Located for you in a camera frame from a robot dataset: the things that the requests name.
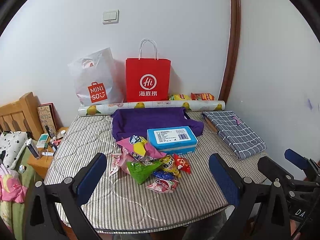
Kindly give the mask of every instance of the wall switch plate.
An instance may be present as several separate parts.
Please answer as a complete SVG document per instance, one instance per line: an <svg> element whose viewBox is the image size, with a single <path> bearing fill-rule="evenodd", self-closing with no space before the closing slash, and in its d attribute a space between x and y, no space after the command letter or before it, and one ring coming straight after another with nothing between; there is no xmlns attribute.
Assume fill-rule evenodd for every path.
<svg viewBox="0 0 320 240"><path fill-rule="evenodd" d="M118 23L119 10L107 11L102 14L102 23L111 24Z"/></svg>

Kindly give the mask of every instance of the purple cloth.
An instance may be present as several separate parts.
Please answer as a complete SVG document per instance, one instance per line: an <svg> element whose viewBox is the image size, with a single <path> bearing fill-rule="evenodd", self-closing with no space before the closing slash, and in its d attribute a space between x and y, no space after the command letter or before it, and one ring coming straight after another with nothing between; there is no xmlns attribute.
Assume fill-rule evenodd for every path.
<svg viewBox="0 0 320 240"><path fill-rule="evenodd" d="M203 122L190 119L182 107L118 109L111 117L116 141L132 135L147 138L148 129L177 126L188 126L195 136L200 136L204 128Z"/></svg>

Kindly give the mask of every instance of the bed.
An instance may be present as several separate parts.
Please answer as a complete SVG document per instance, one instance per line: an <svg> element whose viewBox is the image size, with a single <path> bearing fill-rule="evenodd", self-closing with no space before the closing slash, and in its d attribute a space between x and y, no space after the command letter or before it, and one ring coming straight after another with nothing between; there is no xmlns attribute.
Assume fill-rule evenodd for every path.
<svg viewBox="0 0 320 240"><path fill-rule="evenodd" d="M201 112L188 112L203 121ZM218 152L226 163L242 176L262 183L265 176L258 171L258 160L265 151L239 161L218 135L205 123L195 153L185 155L190 161L191 175L182 173L172 194L159 194L145 187L154 179L138 185L122 171L109 177L112 153L120 152L112 137L112 118L106 116L77 116L63 139L48 170L44 183L60 183L75 176L97 152L107 156L108 166L89 202L82 209L93 227L101 233L147 233L167 230L201 220L228 206L208 168L209 156ZM57 204L61 220L69 225L61 204Z"/></svg>
<svg viewBox="0 0 320 240"><path fill-rule="evenodd" d="M44 131L39 121L37 107L37 99L32 92L26 93L18 101L0 106L0 131L28 131L33 139L38 140ZM27 164L30 155L31 153L26 147L15 167L16 171L19 170L21 164L27 167L23 174L19 173L20 182L28 188L25 203L1 202L0 204L8 205L12 230L17 240L23 239L26 204L29 201L35 182L41 180L35 170Z"/></svg>

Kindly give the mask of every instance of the purple stain on wall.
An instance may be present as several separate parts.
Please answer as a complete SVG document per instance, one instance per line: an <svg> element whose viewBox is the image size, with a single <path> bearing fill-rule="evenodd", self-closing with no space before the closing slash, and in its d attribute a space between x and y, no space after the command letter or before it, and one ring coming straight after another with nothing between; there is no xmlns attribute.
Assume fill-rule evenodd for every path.
<svg viewBox="0 0 320 240"><path fill-rule="evenodd" d="M312 106L311 101L310 101L309 98L308 98L308 100L307 100L307 107L310 109L310 111L312 111L313 106Z"/></svg>

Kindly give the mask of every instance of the bedside table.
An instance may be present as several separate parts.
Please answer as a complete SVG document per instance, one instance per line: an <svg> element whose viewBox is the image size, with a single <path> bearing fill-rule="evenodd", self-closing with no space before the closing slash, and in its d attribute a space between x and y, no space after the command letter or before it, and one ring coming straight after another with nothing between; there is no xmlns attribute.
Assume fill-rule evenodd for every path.
<svg viewBox="0 0 320 240"><path fill-rule="evenodd" d="M69 127L61 127L58 131L62 131L62 130L68 130ZM46 149L44 148L38 148L39 152L45 152ZM48 152L53 152L53 150L51 149L51 147L48 147L47 148ZM36 160L36 158L34 158L33 155L30 155L27 163L32 166L34 168L34 170L36 171L36 173L38 173L42 179L45 178L46 174L47 174L47 171L51 165L51 162L53 160L53 156L43 156L41 155L41 158L40 160Z"/></svg>

